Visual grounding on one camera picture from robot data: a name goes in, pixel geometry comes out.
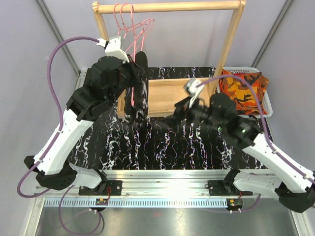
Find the black white patterned trousers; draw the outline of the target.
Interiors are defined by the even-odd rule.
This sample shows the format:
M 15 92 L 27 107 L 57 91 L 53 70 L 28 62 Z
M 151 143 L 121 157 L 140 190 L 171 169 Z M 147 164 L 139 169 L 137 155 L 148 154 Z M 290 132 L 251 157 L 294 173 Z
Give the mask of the black white patterned trousers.
M 135 108 L 131 106 L 131 88 L 126 89 L 125 94 L 125 120 L 126 122 L 142 123 L 148 115 L 148 58 L 143 51 L 139 51 L 135 56 L 135 63 L 143 69 L 141 82 L 135 86 Z

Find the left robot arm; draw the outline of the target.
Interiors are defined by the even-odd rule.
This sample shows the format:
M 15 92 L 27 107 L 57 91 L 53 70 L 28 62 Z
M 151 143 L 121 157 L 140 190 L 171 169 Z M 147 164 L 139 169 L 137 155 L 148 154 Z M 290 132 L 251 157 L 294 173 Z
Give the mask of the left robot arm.
M 74 91 L 66 104 L 62 120 L 44 149 L 24 160 L 29 171 L 47 190 L 64 190 L 78 185 L 102 195 L 107 188 L 106 174 L 97 169 L 85 169 L 67 159 L 71 150 L 94 122 L 118 100 L 124 90 L 140 85 L 146 78 L 146 54 L 138 52 L 123 62 L 114 56 L 104 56 L 90 68 L 90 80 Z

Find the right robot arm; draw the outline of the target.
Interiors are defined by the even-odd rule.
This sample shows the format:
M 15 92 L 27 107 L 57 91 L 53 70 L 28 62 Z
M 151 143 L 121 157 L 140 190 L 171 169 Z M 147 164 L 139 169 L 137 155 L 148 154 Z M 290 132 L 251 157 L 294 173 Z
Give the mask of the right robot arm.
M 236 104 L 224 93 L 211 96 L 210 106 L 190 104 L 187 97 L 175 104 L 172 115 L 163 119 L 171 129 L 179 130 L 183 120 L 203 123 L 220 132 L 230 145 L 241 149 L 272 171 L 271 175 L 253 175 L 231 170 L 224 178 L 223 188 L 229 195 L 253 192 L 279 200 L 286 208 L 303 213 L 315 205 L 315 173 L 295 162 L 273 146 L 268 135 L 248 118 L 237 115 Z

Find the pink wire hanger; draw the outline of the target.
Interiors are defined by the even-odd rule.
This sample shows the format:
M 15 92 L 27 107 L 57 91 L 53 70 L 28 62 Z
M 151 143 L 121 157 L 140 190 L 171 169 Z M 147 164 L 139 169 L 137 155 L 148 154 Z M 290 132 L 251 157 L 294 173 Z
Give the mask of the pink wire hanger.
M 137 36 L 136 36 L 136 24 L 133 21 L 133 5 L 131 5 L 130 9 L 130 17 L 131 17 L 131 25 L 128 26 L 125 24 L 124 18 L 123 18 L 123 9 L 124 7 L 128 5 L 128 3 L 116 3 L 114 5 L 114 10 L 113 10 L 113 15 L 116 21 L 116 25 L 118 27 L 118 33 L 117 36 L 120 36 L 121 33 L 123 33 L 123 39 L 126 38 L 127 34 L 129 32 L 132 32 L 133 34 L 133 42 L 131 45 L 126 49 L 126 52 L 130 52 L 132 56 L 135 56 L 136 51 L 137 51 Z
M 133 61 L 135 61 L 135 53 L 132 54 Z M 131 106 L 135 108 L 135 87 L 131 89 Z
M 131 25 L 125 27 L 125 34 L 127 32 L 131 32 L 133 36 L 132 44 L 126 49 L 126 52 L 131 50 L 130 55 L 133 59 L 135 59 L 136 53 L 138 51 L 143 50 L 145 40 L 155 24 L 154 18 L 146 18 L 142 22 L 135 23 L 134 14 L 135 14 L 134 5 L 131 4 L 130 7 Z

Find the orange camouflage trousers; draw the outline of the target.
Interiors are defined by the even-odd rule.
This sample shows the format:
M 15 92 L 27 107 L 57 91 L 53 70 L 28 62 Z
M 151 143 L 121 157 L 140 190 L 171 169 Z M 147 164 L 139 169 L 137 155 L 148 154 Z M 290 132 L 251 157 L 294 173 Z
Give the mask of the orange camouflage trousers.
M 269 79 L 261 72 L 231 72 L 222 70 L 222 75 L 237 75 L 247 81 L 255 92 L 262 108 L 262 113 L 267 115 L 268 112 L 263 107 L 263 97 L 266 93 Z M 236 103 L 236 110 L 240 115 L 259 115 L 258 106 L 255 102 L 251 90 L 243 82 L 233 78 L 226 77 L 219 79 L 219 90 L 225 93 L 232 101 Z

